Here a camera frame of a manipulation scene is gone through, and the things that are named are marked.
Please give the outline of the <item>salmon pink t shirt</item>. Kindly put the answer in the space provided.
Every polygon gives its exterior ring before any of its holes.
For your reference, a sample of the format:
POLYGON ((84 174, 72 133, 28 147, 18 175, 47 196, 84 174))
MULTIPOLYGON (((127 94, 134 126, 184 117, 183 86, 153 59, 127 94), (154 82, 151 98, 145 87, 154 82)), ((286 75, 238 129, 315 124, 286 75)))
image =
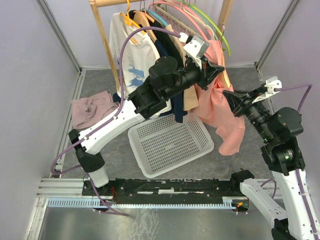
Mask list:
POLYGON ((199 106, 192 109, 192 113, 197 115, 201 121, 216 128, 216 133, 223 142, 218 151, 221 155, 231 156, 238 153, 245 135, 244 117, 235 117, 229 107, 223 91, 233 91, 233 86, 224 87, 220 74, 211 84, 208 90, 202 90, 195 85, 195 91, 199 106))

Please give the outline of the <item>beige tan t shirt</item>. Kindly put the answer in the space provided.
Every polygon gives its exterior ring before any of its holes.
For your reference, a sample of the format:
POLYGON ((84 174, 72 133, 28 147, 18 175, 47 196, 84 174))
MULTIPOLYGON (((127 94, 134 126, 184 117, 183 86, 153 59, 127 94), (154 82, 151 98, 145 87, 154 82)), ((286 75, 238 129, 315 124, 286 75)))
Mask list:
MULTIPOLYGON (((170 34, 163 33, 163 51, 161 56, 172 56, 176 59, 178 66, 183 68, 186 66, 187 54, 183 48, 184 44, 180 40, 170 34)), ((183 110, 189 111, 199 106, 198 97, 195 87, 192 85, 183 92, 183 110)))

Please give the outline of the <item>turquoise plastic hanger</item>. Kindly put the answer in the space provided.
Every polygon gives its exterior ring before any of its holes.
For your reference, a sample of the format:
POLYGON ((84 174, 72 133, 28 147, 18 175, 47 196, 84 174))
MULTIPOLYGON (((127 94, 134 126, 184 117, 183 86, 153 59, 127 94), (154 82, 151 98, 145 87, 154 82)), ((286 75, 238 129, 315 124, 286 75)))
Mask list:
POLYGON ((145 8, 143 8, 142 10, 145 11, 147 14, 149 14, 151 17, 153 17, 155 20, 157 20, 162 27, 176 33, 176 31, 173 30, 172 27, 168 27, 169 24, 156 12, 154 12, 153 10, 145 9, 145 8))

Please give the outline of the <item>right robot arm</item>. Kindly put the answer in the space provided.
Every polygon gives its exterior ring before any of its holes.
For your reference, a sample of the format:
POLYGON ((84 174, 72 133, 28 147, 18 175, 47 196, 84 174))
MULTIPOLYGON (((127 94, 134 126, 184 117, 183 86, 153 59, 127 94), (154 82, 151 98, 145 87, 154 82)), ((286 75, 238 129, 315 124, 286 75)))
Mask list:
POLYGON ((225 90, 223 95, 235 117, 246 116, 264 145, 260 148, 280 189, 284 207, 269 196, 247 170, 234 173, 229 183, 231 193, 244 194, 268 221, 275 240, 318 240, 320 220, 317 217, 306 181, 306 164, 297 136, 304 129, 302 115, 296 109, 283 107, 271 114, 262 104, 263 87, 246 93, 225 90))

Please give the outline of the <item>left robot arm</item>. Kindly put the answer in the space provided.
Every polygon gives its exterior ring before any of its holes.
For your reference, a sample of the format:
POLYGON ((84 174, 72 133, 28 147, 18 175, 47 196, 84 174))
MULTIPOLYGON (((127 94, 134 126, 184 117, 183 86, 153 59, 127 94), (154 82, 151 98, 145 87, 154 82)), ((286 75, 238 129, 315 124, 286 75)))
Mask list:
POLYGON ((73 129, 68 136, 76 151, 81 168, 93 182, 99 195, 106 195, 111 183, 100 151, 112 139, 128 128, 147 120, 166 107, 166 102, 187 88, 208 85, 225 70, 224 66, 209 62, 202 56, 200 63, 188 57, 185 67, 179 67, 174 57, 163 56, 149 68, 144 83, 123 100, 110 115, 86 130, 73 129))

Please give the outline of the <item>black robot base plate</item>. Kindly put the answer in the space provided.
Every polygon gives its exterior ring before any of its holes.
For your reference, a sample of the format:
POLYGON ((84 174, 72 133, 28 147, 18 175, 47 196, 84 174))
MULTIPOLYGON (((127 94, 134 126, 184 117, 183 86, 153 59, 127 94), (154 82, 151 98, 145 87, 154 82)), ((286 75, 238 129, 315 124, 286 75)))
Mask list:
POLYGON ((221 204, 223 197, 243 197, 240 183, 253 178, 249 170, 234 172, 229 180, 117 178, 96 190, 116 204, 221 204))

